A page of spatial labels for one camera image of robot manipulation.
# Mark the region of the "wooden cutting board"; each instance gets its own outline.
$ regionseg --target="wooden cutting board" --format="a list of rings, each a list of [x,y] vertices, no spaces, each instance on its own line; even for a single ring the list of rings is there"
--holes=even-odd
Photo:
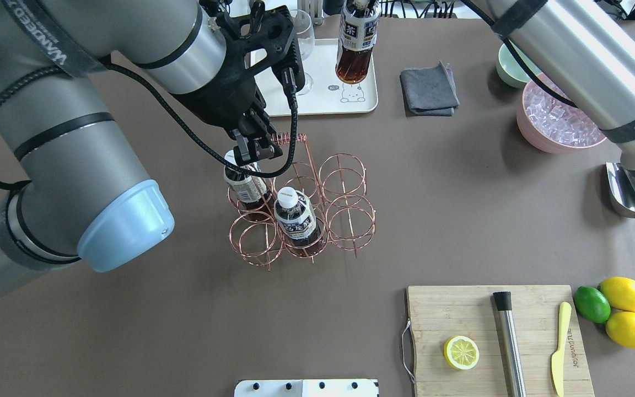
[[[511,291],[527,394],[557,395],[550,355],[557,349],[559,305],[567,301],[573,309],[565,346],[564,394],[594,397],[570,286],[410,286],[407,298],[416,397],[509,395],[491,300],[496,291]],[[462,371],[446,363],[444,344],[455,335],[471,337],[477,343],[480,358],[473,369]]]

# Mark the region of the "lime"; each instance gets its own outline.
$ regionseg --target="lime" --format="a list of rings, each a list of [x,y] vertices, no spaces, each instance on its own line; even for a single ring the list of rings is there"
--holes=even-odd
[[[612,314],[607,321],[607,335],[617,344],[635,349],[635,313]]]
[[[579,287],[573,300],[577,312],[593,323],[604,323],[612,312],[607,298],[596,288]]]
[[[453,336],[445,342],[445,361],[456,369],[471,369],[479,362],[479,349],[469,337]]]
[[[599,291],[607,297],[612,307],[635,312],[635,280],[626,277],[609,277],[599,284]]]

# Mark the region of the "bottle label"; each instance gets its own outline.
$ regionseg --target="bottle label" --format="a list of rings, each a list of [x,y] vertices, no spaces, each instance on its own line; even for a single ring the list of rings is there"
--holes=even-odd
[[[225,175],[224,180],[232,187],[242,203],[255,203],[262,200],[266,194],[266,184],[257,176],[250,176],[243,181],[232,181]]]
[[[294,240],[307,239],[315,231],[315,213],[313,206],[300,191],[298,193],[298,206],[305,207],[305,211],[296,219],[281,218],[276,214],[276,220],[283,232]]]
[[[340,45],[346,50],[363,51],[376,44],[376,27],[379,24],[379,5],[376,3],[372,15],[358,18],[350,15],[347,4],[342,8],[340,18]]]

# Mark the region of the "copper wire bottle rack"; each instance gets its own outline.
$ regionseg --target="copper wire bottle rack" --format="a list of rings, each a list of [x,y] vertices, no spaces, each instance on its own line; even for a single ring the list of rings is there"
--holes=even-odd
[[[273,140],[280,146],[287,146],[290,136],[278,133]],[[366,197],[366,167],[361,160],[351,154],[337,153],[316,167],[307,136],[300,133],[297,141],[305,147],[307,161],[295,161],[279,180],[273,178],[264,182],[270,187],[274,199],[276,192],[284,186],[299,189],[310,198],[321,231],[315,243],[293,246],[278,226],[270,203],[265,200],[261,208],[244,210],[232,188],[227,188],[227,200],[239,214],[229,228],[229,241],[244,261],[268,271],[285,251],[315,263],[315,256],[333,245],[353,251],[356,257],[357,251],[371,242],[376,231],[376,211]]]

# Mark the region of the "folded towel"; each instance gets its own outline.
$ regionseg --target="folded towel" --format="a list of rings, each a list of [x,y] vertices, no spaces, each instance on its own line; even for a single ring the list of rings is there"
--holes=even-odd
[[[408,108],[418,116],[451,116],[459,106],[452,70],[439,63],[434,68],[409,68],[401,72]]]

